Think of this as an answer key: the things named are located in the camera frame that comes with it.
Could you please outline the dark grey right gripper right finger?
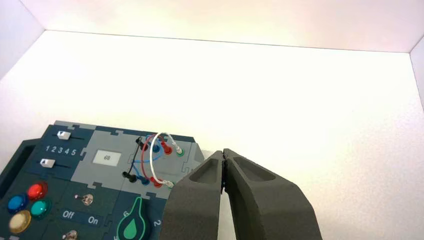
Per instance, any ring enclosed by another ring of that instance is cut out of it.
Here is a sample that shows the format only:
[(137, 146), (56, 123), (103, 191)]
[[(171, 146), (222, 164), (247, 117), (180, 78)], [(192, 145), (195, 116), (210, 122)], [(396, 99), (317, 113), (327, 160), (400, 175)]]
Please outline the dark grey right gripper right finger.
[(314, 208), (295, 183), (229, 148), (223, 157), (236, 239), (322, 239)]

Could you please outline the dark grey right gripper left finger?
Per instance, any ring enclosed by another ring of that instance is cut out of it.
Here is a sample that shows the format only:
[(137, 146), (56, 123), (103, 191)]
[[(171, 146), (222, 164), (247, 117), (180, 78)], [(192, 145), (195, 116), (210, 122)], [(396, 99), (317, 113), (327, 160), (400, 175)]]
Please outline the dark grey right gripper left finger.
[(215, 151), (172, 188), (163, 212), (161, 240), (216, 240), (223, 152)]

